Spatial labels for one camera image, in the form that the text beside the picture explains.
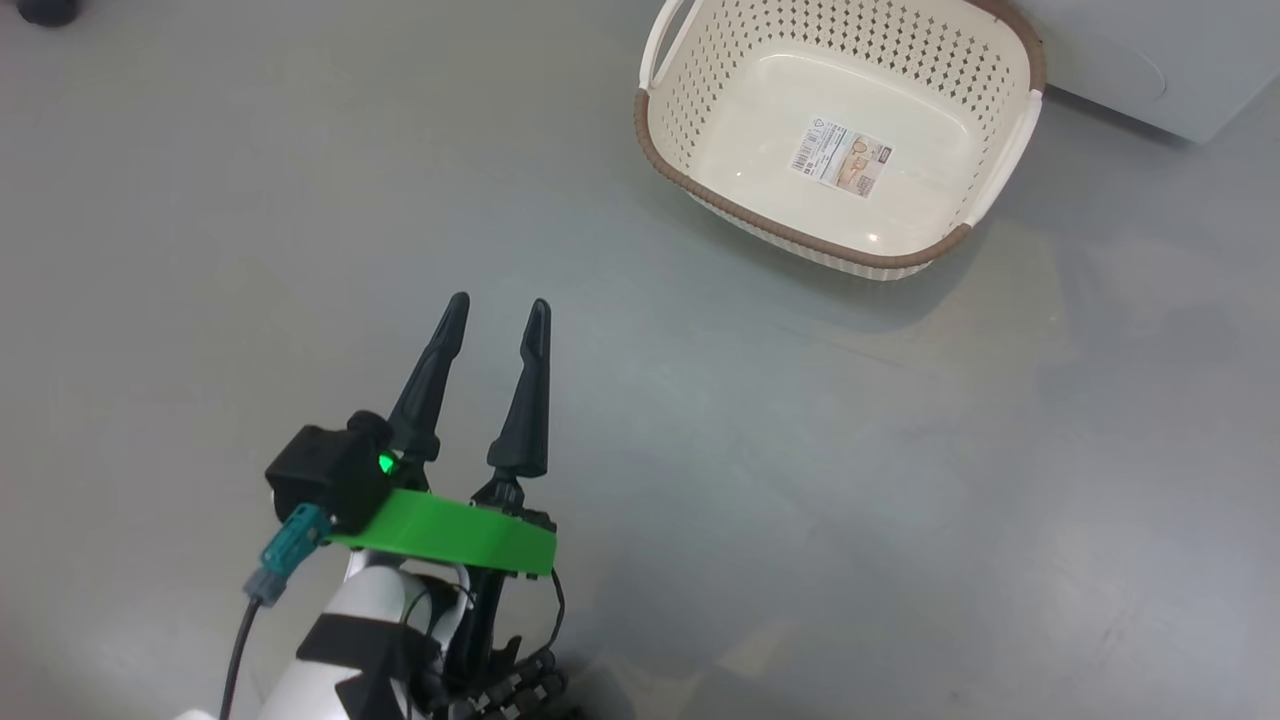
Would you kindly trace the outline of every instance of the gray concrete floor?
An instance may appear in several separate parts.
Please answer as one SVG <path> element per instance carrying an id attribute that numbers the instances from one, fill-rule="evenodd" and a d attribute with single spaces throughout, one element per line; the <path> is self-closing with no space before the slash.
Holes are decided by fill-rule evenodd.
<path id="1" fill-rule="evenodd" d="M 554 309 L 564 653 L 602 720 L 1280 714 L 1280 91 L 1193 147 L 1053 99 L 882 287 L 662 181 L 657 0 L 0 13 L 0 703 L 212 708 L 303 423 L 387 410 L 457 290 L 440 492 Z M 237 706 L 340 579 L 264 612 Z M 503 628 L 545 633 L 547 584 Z"/>

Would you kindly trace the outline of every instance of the sticker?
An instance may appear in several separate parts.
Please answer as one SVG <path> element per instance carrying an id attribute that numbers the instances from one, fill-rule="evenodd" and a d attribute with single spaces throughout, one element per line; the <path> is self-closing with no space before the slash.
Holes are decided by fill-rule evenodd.
<path id="1" fill-rule="evenodd" d="M 869 197 L 893 149 L 824 118 L 809 120 L 791 169 L 827 187 Z"/>

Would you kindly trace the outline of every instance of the black object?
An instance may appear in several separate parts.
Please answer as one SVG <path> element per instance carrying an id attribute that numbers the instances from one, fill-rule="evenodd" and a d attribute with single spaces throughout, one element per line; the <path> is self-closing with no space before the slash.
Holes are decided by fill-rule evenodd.
<path id="1" fill-rule="evenodd" d="M 439 643 L 404 623 L 324 614 L 296 657 L 360 670 L 334 685 L 351 720 L 401 720 L 407 716 L 401 715 L 390 682 L 407 682 L 415 666 L 439 652 Z"/>
<path id="2" fill-rule="evenodd" d="M 550 409 L 552 309 L 545 300 L 534 301 L 520 342 L 525 363 L 511 398 L 507 421 L 498 439 L 489 446 L 493 479 L 471 500 L 508 515 L 524 518 L 525 491 L 517 478 L 539 478 L 547 474 L 547 425 Z M 530 512 L 531 516 L 539 514 Z M 550 523 L 545 514 L 539 520 Z M 467 568 L 476 601 L 462 618 L 454 642 L 449 644 L 445 670 L 483 687 L 494 676 L 515 666 L 518 638 L 512 638 L 502 651 L 493 650 L 493 624 L 507 574 L 486 568 Z"/>
<path id="3" fill-rule="evenodd" d="M 435 423 L 440 419 L 449 368 L 462 350 L 470 309 L 471 297 L 465 292 L 458 292 L 449 300 L 431 342 L 422 350 L 413 374 L 388 418 L 394 430 L 390 448 L 403 452 L 406 461 L 434 461 L 440 456 Z"/>
<path id="4" fill-rule="evenodd" d="M 516 478 L 540 478 L 547 474 L 547 424 L 552 387 L 552 307 L 545 300 L 534 301 L 520 343 L 525 369 L 516 383 L 507 421 L 498 439 L 489 446 L 493 479 L 471 500 L 476 505 L 518 514 L 525 505 L 525 491 Z"/>
<path id="5" fill-rule="evenodd" d="M 79 15 L 79 0 L 18 0 L 18 14 L 40 27 L 63 27 Z"/>
<path id="6" fill-rule="evenodd" d="M 298 430 L 266 468 L 276 518 L 283 523 L 300 503 L 312 502 L 334 518 L 334 532 L 365 529 L 392 492 L 378 464 L 390 438 L 387 420 L 367 410 L 352 415 L 346 430 Z"/>
<path id="7" fill-rule="evenodd" d="M 561 629 L 561 625 L 564 624 L 564 585 L 561 584 L 561 582 L 559 582 L 559 573 L 557 573 L 554 568 L 552 569 L 552 585 L 556 587 L 556 606 L 557 606 L 557 610 L 556 610 L 556 624 L 552 625 L 552 635 L 549 638 L 547 638 L 547 644 L 544 644 L 541 650 L 539 650 L 538 652 L 535 652 L 534 657 L 538 657 L 538 656 L 549 656 L 550 657 L 550 665 L 552 665 L 552 667 L 554 667 L 556 666 L 556 656 L 552 655 L 552 646 L 556 644 L 557 639 L 559 639 L 559 629 Z"/>
<path id="8" fill-rule="evenodd" d="M 431 619 L 430 623 L 428 623 L 428 628 L 434 628 L 435 624 L 443 616 L 444 611 L 442 610 L 442 607 L 452 600 L 452 597 L 448 598 L 439 597 L 438 593 L 440 588 L 461 589 L 462 585 L 457 584 L 447 585 L 436 578 L 430 578 L 425 575 L 417 575 L 417 577 L 422 580 L 424 585 L 422 591 L 419 592 L 413 597 L 413 600 L 408 603 L 408 607 L 404 609 L 404 612 L 401 615 L 401 625 L 408 624 L 408 619 L 413 615 L 413 609 L 417 607 L 417 603 L 422 602 L 422 598 L 430 597 Z M 435 644 L 434 647 L 436 652 L 439 652 L 439 646 Z M 438 657 L 433 656 L 422 660 L 424 660 L 422 662 L 424 669 L 415 671 L 413 664 L 410 657 L 410 648 L 404 646 L 401 647 L 401 661 L 404 664 L 406 667 L 410 667 L 410 682 L 406 685 L 408 692 L 404 693 L 404 720 L 412 720 L 413 717 L 412 706 L 416 698 L 422 697 L 426 698 L 429 703 L 431 703 L 434 698 L 443 698 L 448 697 L 449 694 L 448 688 L 444 687 L 444 678 L 442 678 L 438 673 L 435 673 L 434 662 L 435 660 L 438 660 Z M 435 710 L 435 706 L 438 706 L 438 702 L 434 703 L 434 706 L 426 707 L 426 711 L 433 712 Z"/>
<path id="9" fill-rule="evenodd" d="M 525 683 L 529 683 L 544 673 L 556 669 L 556 653 L 549 650 L 539 650 L 516 666 L 516 674 Z"/>
<path id="10" fill-rule="evenodd" d="M 218 720 L 228 720 L 232 716 L 232 702 L 236 700 L 236 680 L 239 678 L 239 662 L 244 656 L 244 642 L 248 641 L 248 630 L 253 626 L 253 618 L 262 601 L 256 597 L 248 601 L 244 616 L 241 619 L 241 629 L 236 633 L 236 642 L 232 644 L 232 660 L 227 664 L 227 682 L 223 683 L 223 705 L 218 711 Z"/>

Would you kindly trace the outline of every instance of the white plastic basket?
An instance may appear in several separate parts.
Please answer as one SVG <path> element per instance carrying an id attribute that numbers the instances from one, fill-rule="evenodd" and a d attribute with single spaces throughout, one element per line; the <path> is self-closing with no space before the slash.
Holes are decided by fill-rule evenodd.
<path id="1" fill-rule="evenodd" d="M 636 135 L 664 177 L 790 252 L 872 279 L 956 246 L 1036 128 L 1044 58 L 1005 0 L 667 0 Z"/>

